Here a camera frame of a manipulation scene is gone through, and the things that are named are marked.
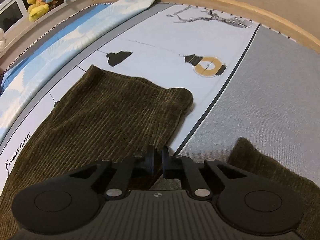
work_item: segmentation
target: corduroy fabric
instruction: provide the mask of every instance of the corduroy fabric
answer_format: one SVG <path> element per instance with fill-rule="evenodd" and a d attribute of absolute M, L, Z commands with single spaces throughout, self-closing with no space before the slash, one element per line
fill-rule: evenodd
<path fill-rule="evenodd" d="M 11 213 L 18 191 L 95 160 L 119 162 L 150 144 L 161 149 L 192 102 L 184 88 L 164 89 L 92 65 L 17 158 L 0 198 L 0 239 L 18 230 Z M 131 187 L 150 187 L 156 179 L 137 180 Z"/>
<path fill-rule="evenodd" d="M 305 240 L 320 239 L 320 188 L 314 182 L 295 174 L 274 159 L 261 154 L 245 138 L 239 138 L 229 156 L 228 163 L 281 185 L 289 186 L 299 193 L 305 205 L 305 213 L 297 232 Z"/>

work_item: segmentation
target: white window frame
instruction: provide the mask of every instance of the white window frame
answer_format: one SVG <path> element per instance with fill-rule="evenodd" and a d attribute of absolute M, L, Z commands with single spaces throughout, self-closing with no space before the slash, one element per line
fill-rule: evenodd
<path fill-rule="evenodd" d="M 18 7 L 20 9 L 20 12 L 22 14 L 22 18 L 19 19 L 14 25 L 12 25 L 5 33 L 10 32 L 15 26 L 17 26 L 19 23 L 21 23 L 26 17 L 28 17 L 28 12 L 26 7 L 24 6 L 24 3 L 22 0 L 4 0 L 0 4 L 0 14 L 5 11 L 9 6 L 11 6 L 13 3 L 17 2 Z"/>

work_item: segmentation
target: window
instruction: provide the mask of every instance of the window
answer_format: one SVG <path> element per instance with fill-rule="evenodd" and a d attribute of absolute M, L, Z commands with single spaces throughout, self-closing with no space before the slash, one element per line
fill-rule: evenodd
<path fill-rule="evenodd" d="M 0 0 L 0 28 L 5 32 L 27 15 L 22 0 Z"/>

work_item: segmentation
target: white crosshair mark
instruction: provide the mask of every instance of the white crosshair mark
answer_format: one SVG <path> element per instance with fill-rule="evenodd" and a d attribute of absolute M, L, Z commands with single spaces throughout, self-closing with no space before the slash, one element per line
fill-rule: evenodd
<path fill-rule="evenodd" d="M 153 194 L 153 196 L 157 197 L 157 198 L 160 198 L 162 196 L 164 196 L 163 194 L 161 194 L 160 192 L 157 192 L 155 194 Z"/>

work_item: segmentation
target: blue and white cloth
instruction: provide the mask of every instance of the blue and white cloth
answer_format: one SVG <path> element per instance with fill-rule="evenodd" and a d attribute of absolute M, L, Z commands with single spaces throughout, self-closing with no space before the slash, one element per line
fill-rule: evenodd
<path fill-rule="evenodd" d="M 119 0 L 85 21 L 78 19 L 72 31 L 61 30 L 56 36 L 58 40 L 49 40 L 29 57 L 0 96 L 0 143 L 31 99 L 66 63 L 108 31 L 149 8 L 154 1 Z"/>

